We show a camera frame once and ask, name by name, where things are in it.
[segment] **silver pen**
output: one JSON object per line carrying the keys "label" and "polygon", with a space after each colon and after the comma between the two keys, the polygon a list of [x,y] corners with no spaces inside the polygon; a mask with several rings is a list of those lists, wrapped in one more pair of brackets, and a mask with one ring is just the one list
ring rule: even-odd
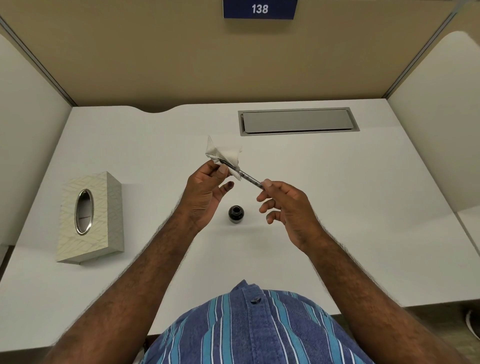
{"label": "silver pen", "polygon": [[258,188],[264,190],[264,187],[262,186],[262,184],[260,182],[258,182],[255,178],[253,178],[252,176],[250,176],[249,174],[245,173],[244,171],[242,171],[240,168],[237,168],[235,167],[233,164],[231,164],[230,162],[224,160],[224,159],[221,159],[219,158],[220,162],[223,163],[223,164],[226,164],[228,167],[232,168],[235,172],[237,172],[240,177],[242,177],[243,179],[247,180],[248,182],[250,183],[253,183],[255,186],[257,186]]}

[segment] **silver oval rim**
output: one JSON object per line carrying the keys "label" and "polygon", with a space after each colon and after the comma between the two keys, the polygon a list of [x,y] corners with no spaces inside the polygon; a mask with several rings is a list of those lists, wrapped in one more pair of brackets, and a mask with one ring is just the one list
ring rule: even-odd
{"label": "silver oval rim", "polygon": [[[78,228],[77,207],[78,207],[78,201],[80,200],[80,197],[81,197],[85,192],[88,194],[88,197],[90,198],[92,213],[91,213],[91,215],[90,215],[90,221],[88,222],[87,228],[85,229],[84,232],[81,232],[80,229]],[[92,223],[93,223],[93,212],[94,212],[94,207],[93,207],[93,194],[92,194],[92,192],[91,192],[88,188],[85,188],[85,189],[83,189],[83,190],[80,191],[80,193],[79,193],[78,196],[77,196],[77,201],[75,202],[74,224],[75,224],[75,229],[77,230],[77,234],[78,234],[78,235],[85,235],[85,234],[87,234],[88,231],[90,230],[90,228],[92,227]]]}

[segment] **tissue box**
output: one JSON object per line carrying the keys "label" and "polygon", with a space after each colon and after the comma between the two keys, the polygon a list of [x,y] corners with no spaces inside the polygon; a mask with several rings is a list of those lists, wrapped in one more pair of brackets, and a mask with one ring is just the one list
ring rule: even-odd
{"label": "tissue box", "polygon": [[80,264],[123,249],[120,182],[103,172],[64,185],[57,262]]}

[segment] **floor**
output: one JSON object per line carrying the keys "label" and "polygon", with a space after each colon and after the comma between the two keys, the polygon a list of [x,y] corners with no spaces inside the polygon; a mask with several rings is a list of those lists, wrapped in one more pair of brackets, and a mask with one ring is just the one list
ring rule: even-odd
{"label": "floor", "polygon": [[[442,303],[411,307],[408,310],[422,321],[432,332],[455,346],[473,364],[480,364],[480,341],[467,329],[462,310],[475,307],[480,310],[480,300],[468,303]],[[346,323],[341,315],[334,316],[343,327]],[[2,364],[36,364],[47,353],[48,348],[0,353]]]}

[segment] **number sign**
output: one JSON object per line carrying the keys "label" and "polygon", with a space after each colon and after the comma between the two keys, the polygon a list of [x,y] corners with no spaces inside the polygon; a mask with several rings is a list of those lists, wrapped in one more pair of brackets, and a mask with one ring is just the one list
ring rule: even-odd
{"label": "number sign", "polygon": [[223,0],[224,18],[293,19],[297,0]]}

